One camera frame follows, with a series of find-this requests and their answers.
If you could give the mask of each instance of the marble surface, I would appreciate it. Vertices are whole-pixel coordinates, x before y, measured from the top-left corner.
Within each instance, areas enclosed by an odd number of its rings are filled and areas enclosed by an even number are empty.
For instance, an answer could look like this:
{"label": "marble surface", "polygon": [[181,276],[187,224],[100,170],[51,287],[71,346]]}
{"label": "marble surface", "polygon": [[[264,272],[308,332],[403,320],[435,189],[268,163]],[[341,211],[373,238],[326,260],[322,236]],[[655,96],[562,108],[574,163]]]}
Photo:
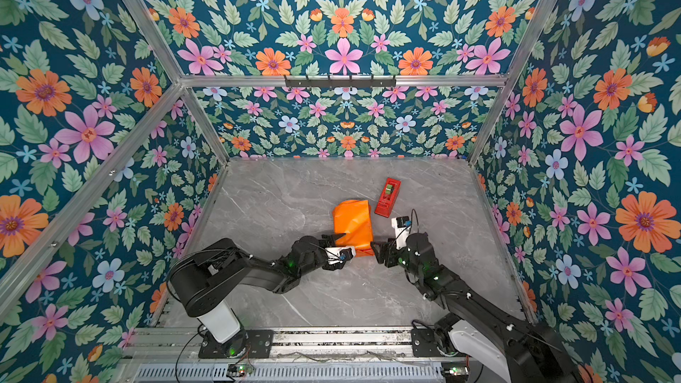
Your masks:
{"label": "marble surface", "polygon": [[[332,233],[338,203],[369,200],[373,210],[387,177],[402,182],[392,217],[416,209],[440,262],[524,319],[464,160],[233,160],[196,241],[203,248],[229,237],[256,256],[277,259],[303,235]],[[389,219],[371,217],[375,239],[394,237]],[[409,325],[445,315],[422,299],[402,268],[385,268],[372,256],[355,258],[342,270],[316,270],[286,294],[240,285],[227,301],[245,327]],[[170,306],[162,323],[196,326],[181,305]]]}

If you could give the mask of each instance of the orange fabric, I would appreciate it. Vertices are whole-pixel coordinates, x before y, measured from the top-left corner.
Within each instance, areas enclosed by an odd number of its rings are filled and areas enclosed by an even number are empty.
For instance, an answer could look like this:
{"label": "orange fabric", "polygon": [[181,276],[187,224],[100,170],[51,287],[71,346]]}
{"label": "orange fabric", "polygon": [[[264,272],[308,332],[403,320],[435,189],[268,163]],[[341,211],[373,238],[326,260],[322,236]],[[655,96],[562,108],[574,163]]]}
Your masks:
{"label": "orange fabric", "polygon": [[334,231],[345,234],[336,245],[343,247],[353,245],[357,256],[373,256],[371,242],[374,234],[371,231],[371,209],[367,200],[347,200],[334,209]]}

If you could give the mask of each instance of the diagonal metal bar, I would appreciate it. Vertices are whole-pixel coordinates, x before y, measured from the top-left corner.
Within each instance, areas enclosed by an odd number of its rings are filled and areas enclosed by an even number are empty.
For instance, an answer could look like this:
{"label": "diagonal metal bar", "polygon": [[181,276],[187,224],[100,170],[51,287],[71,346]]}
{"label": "diagonal metal bar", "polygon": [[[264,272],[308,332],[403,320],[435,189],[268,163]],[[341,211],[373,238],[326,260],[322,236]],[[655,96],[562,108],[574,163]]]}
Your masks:
{"label": "diagonal metal bar", "polygon": [[196,97],[196,93],[194,93],[193,89],[185,88],[182,98],[184,104],[189,109],[189,112],[194,117],[196,126],[204,135],[206,142],[209,143],[213,153],[217,156],[218,161],[221,165],[226,165],[229,161],[229,157],[225,151],[225,147],[222,145],[222,142],[220,142],[220,138],[215,131],[215,126],[213,126],[212,122],[209,120],[208,114],[206,114],[206,111],[199,103],[199,98]]}
{"label": "diagonal metal bar", "polygon": [[170,50],[156,22],[151,19],[148,6],[144,4],[144,0],[122,0],[133,20],[137,23],[140,33],[149,44],[151,49],[156,54],[159,62],[163,66],[170,81],[177,83],[180,77],[183,76],[182,68],[177,63],[175,55]]}
{"label": "diagonal metal bar", "polygon": [[130,131],[118,147],[107,157],[89,181],[69,200],[63,209],[50,222],[33,244],[19,256],[12,267],[0,279],[0,322],[14,307],[29,285],[55,255],[69,234],[81,223],[95,201],[101,197],[114,179],[116,172],[122,171],[130,157],[149,138],[149,133],[170,111],[182,93],[182,87],[175,83],[161,95],[159,101],[147,112]]}
{"label": "diagonal metal bar", "polygon": [[509,65],[509,72],[506,74],[508,81],[497,95],[497,99],[487,113],[487,118],[477,135],[475,149],[473,149],[471,156],[469,157],[470,163],[473,166],[475,166],[475,162],[478,157],[480,157],[482,149],[492,135],[494,126],[497,124],[497,121],[503,112],[504,104],[506,104],[506,100],[508,100],[513,93],[513,89],[515,89],[517,81],[520,78],[520,73],[525,67],[527,60],[530,58],[530,53],[539,40],[541,31],[544,29],[546,21],[548,21],[557,1],[558,0],[539,0],[537,3],[535,14],[527,26],[525,35],[522,37],[518,48],[515,50],[515,54]]}
{"label": "diagonal metal bar", "polygon": [[[289,82],[305,83],[310,81],[347,81],[347,87],[353,87],[352,81],[366,82],[371,80],[371,76],[291,76],[287,78]],[[379,80],[392,81],[390,76],[376,76],[374,80],[377,81],[376,87],[380,87]],[[475,74],[456,74],[456,75],[437,75],[437,76],[396,76],[397,86],[488,86],[501,87],[506,84],[506,77],[501,74],[487,74],[483,76],[476,76]],[[284,77],[274,76],[230,76],[227,74],[216,74],[213,76],[184,76],[182,83],[188,88],[206,88],[209,86],[219,86],[221,88],[230,88],[242,86],[274,86],[286,87],[286,79]]]}

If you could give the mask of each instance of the floral wallpaper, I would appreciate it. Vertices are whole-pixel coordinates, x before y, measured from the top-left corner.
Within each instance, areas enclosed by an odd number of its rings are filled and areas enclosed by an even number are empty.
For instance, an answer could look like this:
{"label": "floral wallpaper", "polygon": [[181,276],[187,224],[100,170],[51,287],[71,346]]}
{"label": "floral wallpaper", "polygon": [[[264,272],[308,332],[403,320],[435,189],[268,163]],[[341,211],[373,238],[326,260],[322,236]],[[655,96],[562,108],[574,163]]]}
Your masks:
{"label": "floral wallpaper", "polygon": [[234,75],[505,72],[537,2],[146,1],[186,73]]}
{"label": "floral wallpaper", "polygon": [[559,0],[475,163],[585,382],[681,381],[680,0]]}
{"label": "floral wallpaper", "polygon": [[120,0],[0,0],[0,276],[168,85]]}
{"label": "floral wallpaper", "polygon": [[[179,100],[5,319],[0,382],[110,381],[151,323],[218,170]],[[4,210],[20,200],[0,197]]]}
{"label": "floral wallpaper", "polygon": [[465,157],[497,95],[484,86],[228,89],[196,94],[240,157]]}

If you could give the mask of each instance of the red plastic object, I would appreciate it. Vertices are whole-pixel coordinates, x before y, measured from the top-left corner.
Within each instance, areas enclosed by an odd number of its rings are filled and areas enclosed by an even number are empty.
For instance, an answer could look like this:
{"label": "red plastic object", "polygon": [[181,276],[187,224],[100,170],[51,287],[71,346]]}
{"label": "red plastic object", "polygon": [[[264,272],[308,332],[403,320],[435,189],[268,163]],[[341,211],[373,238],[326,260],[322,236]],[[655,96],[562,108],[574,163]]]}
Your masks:
{"label": "red plastic object", "polygon": [[376,205],[376,213],[382,217],[390,217],[390,212],[392,212],[392,207],[395,206],[395,200],[397,200],[397,194],[400,191],[400,181],[392,178],[387,178],[386,186],[383,187],[381,192],[381,198],[379,203]]}

